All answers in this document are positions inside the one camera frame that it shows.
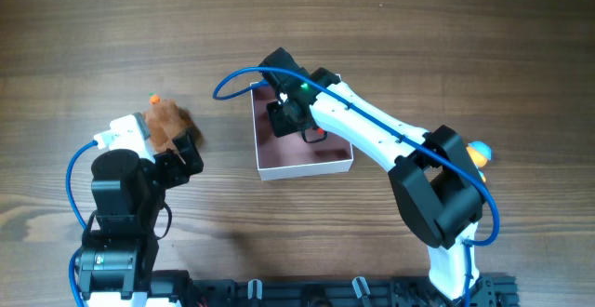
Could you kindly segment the brown plush toy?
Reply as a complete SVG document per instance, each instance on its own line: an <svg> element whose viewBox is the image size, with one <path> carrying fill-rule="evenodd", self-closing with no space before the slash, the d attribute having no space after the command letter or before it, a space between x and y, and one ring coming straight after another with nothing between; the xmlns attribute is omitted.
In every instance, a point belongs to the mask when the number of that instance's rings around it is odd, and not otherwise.
<svg viewBox="0 0 595 307"><path fill-rule="evenodd" d="M167 149L177 152L173 139L187 129L194 136L196 146L202 145L202 133L187 109L178 107L173 99L160 98L156 94L150 96L150 104L142 115L150 131L149 141L157 153Z"/></svg>

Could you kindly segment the orange duck toy blue cap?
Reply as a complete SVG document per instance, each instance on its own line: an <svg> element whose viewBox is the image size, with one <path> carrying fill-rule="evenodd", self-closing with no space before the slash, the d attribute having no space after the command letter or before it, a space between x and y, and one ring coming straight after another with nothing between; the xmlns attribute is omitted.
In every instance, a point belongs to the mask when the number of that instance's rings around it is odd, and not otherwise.
<svg viewBox="0 0 595 307"><path fill-rule="evenodd" d="M492 149L482 141L473 141L467 145L467 152L478 169L482 181L486 182L482 169L492 160Z"/></svg>

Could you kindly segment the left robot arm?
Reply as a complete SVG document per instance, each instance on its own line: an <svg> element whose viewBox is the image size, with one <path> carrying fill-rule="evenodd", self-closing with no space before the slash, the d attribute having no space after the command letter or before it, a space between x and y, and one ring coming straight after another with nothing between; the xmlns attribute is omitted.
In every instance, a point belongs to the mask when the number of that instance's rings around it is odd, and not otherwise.
<svg viewBox="0 0 595 307"><path fill-rule="evenodd" d="M204 169L187 128L174 148L148 160L129 149L103 153L91 166L96 203L84 223L81 246L69 263L78 306L203 306L186 271L153 269L160 236L154 231L165 192Z"/></svg>

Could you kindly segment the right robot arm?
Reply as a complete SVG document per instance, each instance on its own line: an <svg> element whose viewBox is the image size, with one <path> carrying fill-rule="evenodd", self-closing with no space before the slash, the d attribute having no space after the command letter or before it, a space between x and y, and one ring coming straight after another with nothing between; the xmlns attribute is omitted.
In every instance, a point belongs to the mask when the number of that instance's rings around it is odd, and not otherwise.
<svg viewBox="0 0 595 307"><path fill-rule="evenodd" d="M450 127L414 127L360 98L325 68L309 73L283 48L260 64L277 100L268 105L276 136L320 128L347 140L387 171L403 222L427 245L430 282L458 300L479 274L472 239L483 196L471 183L480 173Z"/></svg>

